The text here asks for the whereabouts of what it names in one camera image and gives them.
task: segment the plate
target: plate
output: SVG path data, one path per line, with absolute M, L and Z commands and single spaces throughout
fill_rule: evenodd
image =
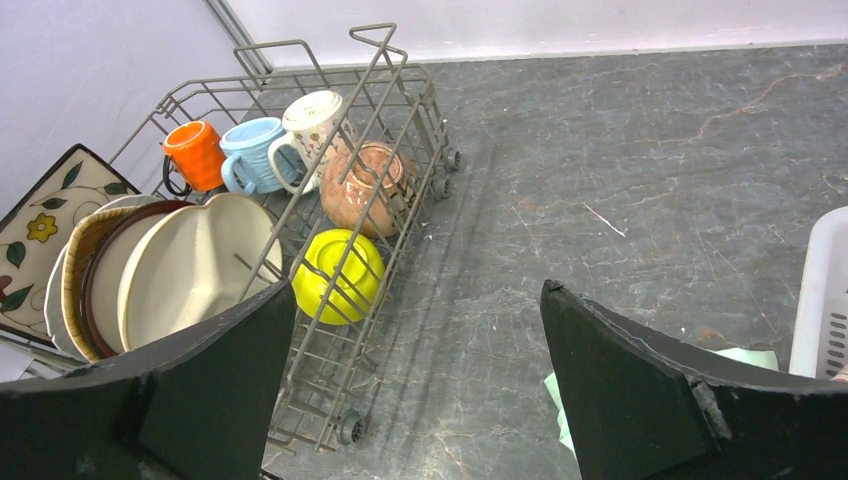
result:
M 50 167 L 0 220 L 0 329 L 50 343 L 44 303 L 59 252 L 80 220 L 133 193 L 138 190 L 83 145 Z
M 154 202 L 161 201 L 160 198 L 152 195 L 127 195 L 120 197 L 98 208 L 94 213 L 111 210 L 113 208 L 131 207 L 148 205 Z M 62 247 L 58 258 L 53 264 L 50 271 L 50 276 L 47 280 L 47 291 L 44 297 L 44 322 L 47 329 L 47 335 L 62 352 L 78 359 L 85 360 L 82 353 L 71 341 L 71 336 L 65 328 L 65 319 L 62 315 L 62 267 L 65 264 L 65 254 L 68 251 L 68 244 Z
M 118 328 L 118 287 L 133 249 L 165 216 L 191 205 L 168 200 L 139 207 L 121 219 L 95 248 L 83 274 L 80 311 L 92 341 L 107 358 L 124 353 Z
M 118 288 L 118 327 L 132 351 L 206 320 L 238 301 L 259 260 L 273 223 L 250 197 L 225 193 L 206 205 L 169 214 L 142 237 L 127 261 Z M 280 242 L 266 260 L 279 271 Z M 276 277 L 265 266 L 248 296 Z
M 47 295 L 44 298 L 44 321 L 47 325 L 47 334 L 53 341 L 53 345 L 59 350 L 76 358 L 77 360 L 85 361 L 85 357 L 80 353 L 74 342 L 71 341 L 71 336 L 65 328 L 65 317 L 62 315 L 62 267 L 65 264 L 65 254 L 68 252 L 68 244 L 62 247 L 59 252 L 59 258 L 56 259 L 53 265 L 53 271 L 50 273 L 50 278 L 47 280 Z
M 62 265 L 62 317 L 71 341 L 89 362 L 105 358 L 90 338 L 82 322 L 79 305 L 82 277 L 94 249 L 117 223 L 138 207 L 121 207 L 105 210 L 85 217 L 71 234 L 68 250 Z

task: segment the gray marble countertop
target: gray marble countertop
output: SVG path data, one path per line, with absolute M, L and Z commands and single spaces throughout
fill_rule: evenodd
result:
M 687 342 L 774 349 L 785 370 L 810 229 L 848 205 L 846 58 L 434 65 L 464 169 L 374 332 L 368 433 L 266 465 L 287 480 L 579 478 L 542 385 L 546 278 Z

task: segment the green leaf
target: green leaf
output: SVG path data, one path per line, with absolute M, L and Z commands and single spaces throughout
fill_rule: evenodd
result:
M 82 168 L 82 162 L 74 165 L 74 168 L 68 170 L 68 173 L 65 174 L 65 179 L 62 180 L 62 188 L 68 188 L 74 183 L 74 180 L 77 179 L 77 175 L 79 175 L 79 171 Z
M 46 208 L 47 210 L 56 210 L 57 208 L 64 205 L 65 202 L 67 202 L 67 200 L 63 200 L 61 198 L 51 198 L 45 200 L 44 203 L 41 204 L 41 206 Z
M 120 182 L 110 183 L 103 187 L 109 195 L 121 195 L 127 193 L 127 186 Z
M 7 295 L 6 299 L 3 300 L 3 304 L 0 305 L 0 313 L 12 312 L 21 308 L 21 305 L 24 304 L 24 300 L 26 300 L 26 296 L 29 295 L 29 291 L 32 290 L 33 286 L 34 284 L 20 290 L 15 290 Z
M 26 257 L 26 247 L 21 242 L 14 242 L 9 244 L 9 248 L 6 249 L 6 260 L 9 261 L 12 265 L 21 268 L 21 263 L 24 261 L 24 257 Z

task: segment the green cloth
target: green cloth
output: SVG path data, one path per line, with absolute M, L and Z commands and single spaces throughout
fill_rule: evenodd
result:
M 777 356 L 772 351 L 752 351 L 741 348 L 728 348 L 727 350 L 718 350 L 713 352 L 727 357 L 737 362 L 747 363 L 756 367 L 766 368 L 777 371 Z M 568 430 L 568 421 L 565 418 L 565 410 L 562 408 L 562 399 L 559 396 L 559 385 L 556 381 L 556 375 L 550 374 L 543 381 L 548 393 L 557 407 L 557 425 L 559 425 L 559 443 L 563 444 L 574 453 L 574 442 L 571 440 L 571 433 Z

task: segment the yellow flower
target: yellow flower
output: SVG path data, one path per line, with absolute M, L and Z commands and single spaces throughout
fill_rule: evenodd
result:
M 27 240 L 38 240 L 41 243 L 47 242 L 51 235 L 55 235 L 59 231 L 56 226 L 56 217 L 45 215 L 44 212 L 39 213 L 35 220 L 27 223 L 29 233 Z

